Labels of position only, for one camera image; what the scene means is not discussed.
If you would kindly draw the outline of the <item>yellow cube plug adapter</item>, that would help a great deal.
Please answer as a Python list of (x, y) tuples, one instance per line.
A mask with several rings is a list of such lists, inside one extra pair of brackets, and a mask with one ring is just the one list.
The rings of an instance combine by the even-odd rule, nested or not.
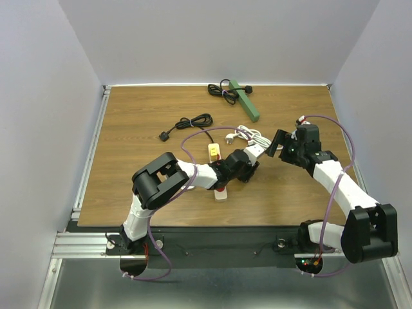
[(208, 155), (209, 161), (214, 162), (220, 159), (220, 147), (217, 143), (212, 143), (208, 145)]

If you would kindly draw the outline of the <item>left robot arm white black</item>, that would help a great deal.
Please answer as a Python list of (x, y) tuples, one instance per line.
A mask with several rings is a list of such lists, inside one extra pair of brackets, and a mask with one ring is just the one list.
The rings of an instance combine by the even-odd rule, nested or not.
[(120, 228), (121, 246), (139, 252), (147, 235), (149, 218), (189, 187), (217, 191), (237, 179), (247, 183), (265, 150), (259, 145), (237, 149), (225, 159), (207, 164), (184, 162), (166, 152), (137, 171), (133, 177), (132, 203)]

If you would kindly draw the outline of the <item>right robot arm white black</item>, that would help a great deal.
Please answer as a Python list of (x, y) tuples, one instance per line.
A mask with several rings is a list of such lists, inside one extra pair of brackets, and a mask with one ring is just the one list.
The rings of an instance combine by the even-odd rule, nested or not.
[(391, 204), (381, 204), (365, 193), (346, 173), (331, 151), (324, 151), (319, 128), (299, 124), (294, 132), (277, 130), (267, 149), (274, 156), (305, 169), (336, 201), (345, 215), (344, 225), (326, 220), (303, 222), (296, 236), (297, 246), (311, 251), (318, 245), (338, 249), (350, 263), (361, 263), (396, 256), (398, 253), (397, 211)]

